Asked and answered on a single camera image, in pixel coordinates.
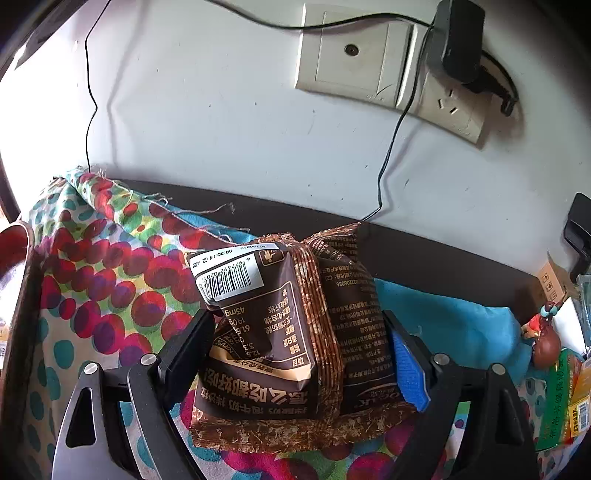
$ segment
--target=barcode label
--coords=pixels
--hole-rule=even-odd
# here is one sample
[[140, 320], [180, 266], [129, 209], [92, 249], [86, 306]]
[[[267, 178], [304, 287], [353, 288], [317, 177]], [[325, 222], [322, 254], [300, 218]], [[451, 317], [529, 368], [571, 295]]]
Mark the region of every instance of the barcode label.
[[240, 257], [197, 277], [197, 287], [208, 304], [263, 285], [255, 254]]
[[249, 244], [218, 248], [217, 250], [211, 250], [191, 257], [189, 259], [189, 267], [193, 275], [197, 276], [210, 268], [217, 267], [219, 264], [257, 250], [279, 250], [279, 247], [276, 244]]
[[8, 342], [0, 340], [0, 370], [4, 367], [4, 356], [6, 355], [6, 346]]
[[579, 404], [579, 431], [589, 427], [589, 400]]

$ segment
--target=brown snack bag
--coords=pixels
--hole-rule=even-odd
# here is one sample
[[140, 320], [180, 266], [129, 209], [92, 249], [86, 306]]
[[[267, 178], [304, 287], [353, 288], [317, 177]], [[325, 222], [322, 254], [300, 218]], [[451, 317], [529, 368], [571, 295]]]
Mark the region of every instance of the brown snack bag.
[[310, 247], [291, 235], [187, 256], [221, 309], [199, 372], [194, 444], [243, 452], [309, 450], [339, 414], [343, 365]]
[[398, 391], [374, 279], [357, 262], [358, 227], [354, 223], [326, 230], [302, 242], [318, 258], [322, 289], [345, 364], [341, 414], [390, 403], [390, 394]]
[[331, 431], [334, 444], [380, 435], [413, 411], [396, 383], [374, 279], [358, 262], [359, 225], [315, 233], [302, 241], [317, 257], [345, 365], [341, 415]]
[[373, 438], [414, 411], [356, 262], [357, 227], [187, 254], [208, 308], [224, 315], [199, 372], [196, 446], [312, 450]]

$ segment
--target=blue cloth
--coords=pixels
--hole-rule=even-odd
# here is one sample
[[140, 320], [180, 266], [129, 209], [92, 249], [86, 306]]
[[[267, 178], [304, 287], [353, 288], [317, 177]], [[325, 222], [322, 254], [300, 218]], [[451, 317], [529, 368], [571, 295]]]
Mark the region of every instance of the blue cloth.
[[384, 310], [392, 310], [411, 335], [432, 353], [446, 353], [464, 367], [505, 365], [518, 384], [530, 364], [531, 347], [521, 340], [519, 323], [509, 308], [483, 307], [375, 279]]

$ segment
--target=colorful cloth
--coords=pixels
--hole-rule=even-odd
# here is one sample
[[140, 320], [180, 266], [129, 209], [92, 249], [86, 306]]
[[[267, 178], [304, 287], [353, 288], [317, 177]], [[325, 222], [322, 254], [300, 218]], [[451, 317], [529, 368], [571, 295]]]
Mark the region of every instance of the colorful cloth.
[[[535, 443], [540, 435], [540, 427], [546, 408], [546, 382], [539, 378], [526, 378], [517, 387], [517, 393]], [[540, 452], [538, 454], [540, 479], [551, 480], [556, 477], [577, 450], [583, 438], [584, 435], [579, 435], [570, 445], [559, 445], [556, 448]]]
[[[20, 458], [35, 478], [51, 476], [59, 428], [83, 368], [90, 362], [103, 368], [130, 365], [147, 352], [158, 352], [199, 309], [183, 252], [219, 248], [235, 238], [231, 229], [196, 215], [202, 223], [190, 225], [182, 218], [186, 214], [173, 213], [153, 198], [75, 170], [54, 179], [24, 216], [45, 258], [38, 343], [20, 439]], [[192, 445], [187, 428], [193, 399], [190, 390], [171, 416], [203, 473], [216, 480], [387, 478], [415, 421], [368, 442], [321, 452], [216, 452]], [[156, 478], [131, 405], [122, 403], [121, 409], [142, 477]], [[467, 406], [460, 405], [435, 478], [450, 471], [466, 418]]]

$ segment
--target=metal bolt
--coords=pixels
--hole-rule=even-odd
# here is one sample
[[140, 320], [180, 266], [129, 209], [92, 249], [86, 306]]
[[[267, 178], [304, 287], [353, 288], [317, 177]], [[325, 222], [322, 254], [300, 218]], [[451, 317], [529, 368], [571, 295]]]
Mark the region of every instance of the metal bolt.
[[350, 43], [345, 46], [345, 53], [351, 57], [356, 57], [359, 55], [359, 47]]
[[98, 369], [99, 369], [99, 366], [97, 364], [88, 364], [84, 367], [84, 373], [86, 375], [92, 375]]
[[156, 361], [157, 358], [158, 357], [156, 355], [154, 355], [153, 353], [146, 353], [142, 357], [142, 359], [140, 360], [140, 363], [142, 365], [152, 365]]
[[449, 363], [449, 357], [445, 353], [436, 353], [433, 357], [437, 365], [447, 365]]
[[505, 370], [505, 367], [503, 367], [501, 364], [494, 364], [492, 366], [492, 371], [497, 375], [505, 375], [505, 372], [507, 372], [507, 370]]

